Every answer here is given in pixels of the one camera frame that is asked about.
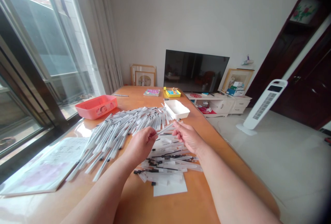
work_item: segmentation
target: white tv cabinet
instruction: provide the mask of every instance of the white tv cabinet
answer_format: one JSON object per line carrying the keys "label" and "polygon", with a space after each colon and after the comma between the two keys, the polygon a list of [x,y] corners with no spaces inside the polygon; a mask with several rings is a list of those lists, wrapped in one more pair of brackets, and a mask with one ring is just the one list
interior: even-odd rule
{"label": "white tv cabinet", "polygon": [[216,113],[216,114],[204,114],[206,117],[218,117],[218,116],[225,116],[227,117],[228,114],[242,114],[246,107],[248,106],[249,102],[252,98],[248,96],[227,96],[222,94],[214,94],[212,96],[209,94],[208,96],[203,94],[200,95],[201,98],[195,98],[190,96],[191,92],[185,92],[185,95],[190,100],[194,100],[194,104],[202,105],[204,101],[209,102],[209,107]]}

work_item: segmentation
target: pile of pens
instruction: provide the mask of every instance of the pile of pens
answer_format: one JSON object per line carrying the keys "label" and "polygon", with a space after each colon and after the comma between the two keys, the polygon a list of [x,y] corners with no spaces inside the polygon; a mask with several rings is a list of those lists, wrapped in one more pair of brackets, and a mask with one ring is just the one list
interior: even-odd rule
{"label": "pile of pens", "polygon": [[201,166],[195,164],[198,158],[189,153],[185,145],[175,137],[162,136],[155,142],[151,153],[134,174],[139,175],[144,183],[150,181],[152,186],[182,183],[183,173],[187,172],[187,169],[202,172]]}
{"label": "pile of pens", "polygon": [[102,162],[102,166],[96,173],[93,182],[96,182],[102,174],[107,163],[113,160],[118,151],[124,146],[129,134],[133,136],[141,129],[151,126],[158,132],[158,135],[170,131],[173,118],[166,108],[143,107],[135,110],[121,111],[115,115],[110,114],[102,123],[97,125],[87,141],[84,151],[77,166],[68,176],[66,181],[72,180],[79,170],[82,170],[88,163],[91,163],[85,173],[90,173],[94,167]]}

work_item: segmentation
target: colorful book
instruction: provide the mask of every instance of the colorful book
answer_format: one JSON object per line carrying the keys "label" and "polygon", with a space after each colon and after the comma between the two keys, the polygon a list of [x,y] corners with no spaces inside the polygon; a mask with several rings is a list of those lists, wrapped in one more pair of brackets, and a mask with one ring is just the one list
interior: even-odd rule
{"label": "colorful book", "polygon": [[145,91],[144,95],[147,95],[147,96],[159,96],[160,94],[160,90],[150,90],[150,89],[147,89],[147,91]]}

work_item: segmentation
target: hand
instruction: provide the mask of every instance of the hand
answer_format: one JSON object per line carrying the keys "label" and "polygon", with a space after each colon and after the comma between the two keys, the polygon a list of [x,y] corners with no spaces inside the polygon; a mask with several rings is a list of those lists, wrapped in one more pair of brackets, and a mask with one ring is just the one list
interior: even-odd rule
{"label": "hand", "polygon": [[172,132],[172,135],[177,136],[180,142],[184,142],[185,146],[191,153],[198,155],[199,149],[206,145],[201,136],[190,125],[178,123],[176,121],[173,125],[176,129]]}
{"label": "hand", "polygon": [[140,130],[130,140],[123,156],[135,167],[143,162],[152,150],[155,140],[158,138],[156,131],[152,127]]}

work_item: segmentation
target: white curtain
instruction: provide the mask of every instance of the white curtain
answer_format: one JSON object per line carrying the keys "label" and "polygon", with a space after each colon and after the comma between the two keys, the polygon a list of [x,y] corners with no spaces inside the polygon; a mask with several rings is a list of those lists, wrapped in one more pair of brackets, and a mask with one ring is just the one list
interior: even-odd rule
{"label": "white curtain", "polygon": [[123,86],[110,0],[78,0],[106,94]]}

